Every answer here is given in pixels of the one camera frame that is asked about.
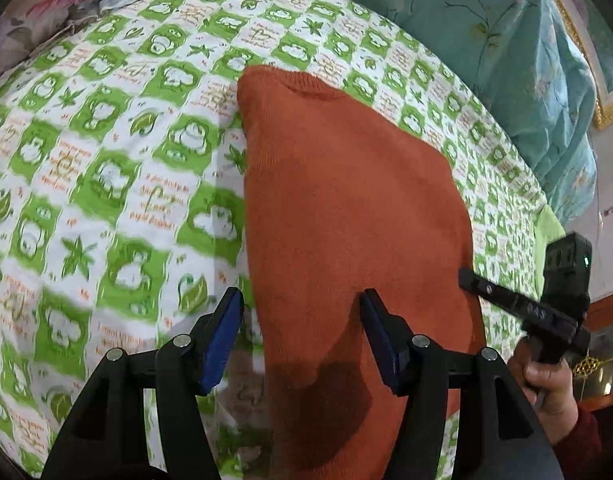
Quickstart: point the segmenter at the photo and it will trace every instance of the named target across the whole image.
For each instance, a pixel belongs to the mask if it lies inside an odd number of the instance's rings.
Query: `red sleeve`
[[[602,451],[598,421],[578,406],[578,422],[563,440],[554,446],[565,480],[575,480],[581,469]]]

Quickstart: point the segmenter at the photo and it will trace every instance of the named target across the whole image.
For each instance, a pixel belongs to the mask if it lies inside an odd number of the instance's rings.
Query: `green leaf print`
[[[208,48],[205,45],[191,45],[189,48],[192,54],[202,54],[204,57],[210,56],[210,54],[215,50],[215,48]]]
[[[459,419],[451,423],[451,434],[449,435],[449,447],[453,447],[458,443]]]
[[[67,393],[55,394],[49,405],[51,407],[51,413],[53,413],[56,421],[58,421],[60,424],[64,422],[68,412],[71,411],[71,407],[73,406],[71,396]]]
[[[192,274],[184,274],[178,282],[178,310],[184,314],[193,314],[207,303],[208,289],[206,278],[202,274],[195,280]]]
[[[144,27],[131,27],[126,34],[124,35],[124,40],[132,40],[133,38],[137,38],[140,34],[144,32]]]
[[[62,103],[62,109],[66,108],[67,106],[74,106],[75,100],[82,92],[84,92],[84,90],[71,92],[71,89],[66,87],[64,89],[64,93],[58,96],[58,100]]]
[[[240,3],[241,9],[254,10],[258,6],[260,0],[242,0]]]
[[[11,207],[11,190],[0,190],[0,224],[13,214]]]
[[[445,101],[444,112],[454,121],[458,118],[458,114],[462,109],[460,97],[455,92],[451,92]]]
[[[228,147],[229,153],[227,153],[224,158],[226,160],[230,160],[234,163],[237,171],[240,174],[244,174],[246,171],[246,149],[243,149],[241,152],[233,145],[229,145]]]
[[[20,446],[20,462],[22,467],[31,476],[39,477],[44,469],[44,463],[34,453],[26,451]]]
[[[322,34],[320,34],[320,29],[322,28],[323,25],[324,25],[324,22],[314,22],[314,20],[312,20],[311,18],[307,18],[305,28],[308,28],[311,34],[322,36]]]
[[[233,41],[247,21],[247,18],[220,9],[206,20],[200,30],[206,30],[213,36]]]
[[[138,117],[133,119],[131,128],[128,132],[129,136],[133,137],[134,134],[138,134],[140,137],[146,137],[153,131],[155,126],[155,120],[158,118],[158,113],[153,110],[146,110],[139,114]]]
[[[362,18],[365,21],[369,20],[369,16],[371,15],[370,12],[364,7],[358,5],[357,3],[349,0],[349,3],[347,4],[347,8],[357,17]]]
[[[380,27],[386,27],[389,30],[391,30],[393,28],[393,23],[391,23],[388,19],[384,18],[383,16],[379,17],[379,26]]]
[[[75,274],[76,269],[80,269],[82,275],[89,279],[89,265],[94,263],[94,259],[87,254],[97,247],[96,244],[82,247],[82,239],[78,236],[75,241],[62,238],[62,245],[68,251],[67,256],[64,258],[64,264],[62,265],[62,277],[65,278],[71,274]]]
[[[240,455],[234,454],[222,459],[219,465],[219,471],[221,476],[243,478],[244,474],[242,473],[242,460],[240,459]]]

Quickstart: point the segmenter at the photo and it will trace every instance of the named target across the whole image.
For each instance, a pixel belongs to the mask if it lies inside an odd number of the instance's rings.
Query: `wall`
[[[601,132],[590,131],[597,158],[598,185],[586,213],[569,225],[593,244],[591,300],[613,294],[613,125]]]

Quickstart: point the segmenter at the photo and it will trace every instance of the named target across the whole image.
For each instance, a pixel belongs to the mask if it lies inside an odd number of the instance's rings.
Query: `orange sweater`
[[[406,399],[382,384],[357,295],[374,287],[415,333],[480,349],[479,302],[458,287],[469,215],[442,154],[317,78],[247,68],[237,99],[275,475],[381,479]]]

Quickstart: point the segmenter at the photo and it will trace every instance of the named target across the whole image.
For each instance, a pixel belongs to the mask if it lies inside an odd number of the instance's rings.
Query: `bedsheet pattern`
[[[245,324],[198,405],[222,476],[267,477],[236,100],[253,63],[313,73],[440,150],[471,216],[475,268],[535,296],[544,193],[467,86],[409,34],[349,0],[140,0],[0,80],[0,443],[33,475],[108,349],[157,348],[237,285]],[[517,323],[486,303],[483,319],[510,356]],[[145,407],[163,467],[149,392]],[[457,428],[454,417],[439,478]]]
[[[595,82],[553,0],[354,0],[422,41],[491,111],[562,222],[593,198]]]

